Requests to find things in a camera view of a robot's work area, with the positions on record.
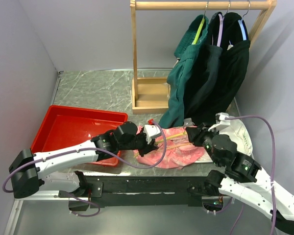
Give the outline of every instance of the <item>yellow-green hanger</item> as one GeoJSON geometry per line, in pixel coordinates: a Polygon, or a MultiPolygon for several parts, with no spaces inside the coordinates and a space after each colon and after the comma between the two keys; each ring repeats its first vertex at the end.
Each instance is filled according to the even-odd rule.
{"type": "Polygon", "coordinates": [[[201,22],[200,22],[200,24],[199,24],[199,27],[198,27],[198,30],[197,30],[197,33],[196,33],[196,35],[195,35],[195,38],[194,38],[194,41],[193,41],[192,45],[194,45],[194,44],[196,44],[196,43],[198,42],[198,39],[199,39],[199,36],[200,36],[201,30],[202,30],[202,28],[203,28],[203,26],[204,26],[204,23],[205,23],[205,15],[206,15],[206,10],[207,10],[208,4],[209,4],[209,0],[207,1],[204,16],[203,16],[202,19],[201,19],[201,22]]]}

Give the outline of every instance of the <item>pink patterned fabric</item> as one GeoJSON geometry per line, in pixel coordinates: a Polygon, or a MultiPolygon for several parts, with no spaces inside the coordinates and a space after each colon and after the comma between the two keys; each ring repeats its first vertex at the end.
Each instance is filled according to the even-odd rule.
{"type": "MultiPolygon", "coordinates": [[[[185,132],[183,127],[175,127],[170,129],[163,129],[166,137],[185,132]]],[[[156,141],[162,140],[162,136],[156,138],[156,141]]],[[[159,149],[154,150],[143,157],[138,155],[136,157],[139,163],[152,165],[155,164],[162,156],[163,152],[163,142],[158,144],[159,149]]],[[[167,140],[167,151],[164,159],[156,167],[158,168],[178,168],[182,169],[184,166],[189,165],[201,158],[205,149],[203,147],[195,147],[188,142],[187,135],[175,137],[174,139],[167,140]]]]}

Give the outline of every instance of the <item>red tray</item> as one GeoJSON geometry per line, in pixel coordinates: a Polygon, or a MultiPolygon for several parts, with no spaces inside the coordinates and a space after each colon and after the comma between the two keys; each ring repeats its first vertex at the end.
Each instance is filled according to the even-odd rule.
{"type": "MultiPolygon", "coordinates": [[[[51,105],[31,150],[33,153],[47,152],[77,145],[108,130],[116,129],[125,121],[126,113],[51,105]]],[[[110,158],[94,164],[116,166],[118,162],[118,159],[110,158]]]]}

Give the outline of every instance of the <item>clothing tag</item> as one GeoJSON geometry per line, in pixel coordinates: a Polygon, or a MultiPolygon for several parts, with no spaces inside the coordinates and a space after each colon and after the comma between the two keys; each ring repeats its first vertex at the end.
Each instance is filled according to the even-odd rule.
{"type": "Polygon", "coordinates": [[[230,45],[227,47],[227,50],[230,50],[232,47],[233,47],[233,45],[230,44],[230,45]]]}

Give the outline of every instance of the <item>marble tabletop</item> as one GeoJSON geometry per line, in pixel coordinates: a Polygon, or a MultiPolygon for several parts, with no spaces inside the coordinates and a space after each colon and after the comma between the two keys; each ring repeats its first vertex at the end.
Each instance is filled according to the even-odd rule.
{"type": "MultiPolygon", "coordinates": [[[[144,70],[138,71],[139,77],[167,76],[169,70],[144,70]]],[[[153,118],[159,121],[161,114],[134,115],[132,113],[131,79],[133,72],[128,70],[105,71],[65,71],[60,75],[61,80],[55,96],[55,105],[73,106],[90,109],[100,109],[124,112],[128,120],[139,125],[145,124],[153,118]]],[[[228,110],[230,115],[238,116],[235,102],[228,110]]],[[[121,157],[138,164],[132,151],[122,151],[121,157]]],[[[183,169],[137,169],[122,162],[116,167],[95,164],[79,164],[62,172],[79,170],[85,175],[131,175],[131,176],[207,176],[213,170],[223,171],[213,163],[191,164],[183,169]]]]}

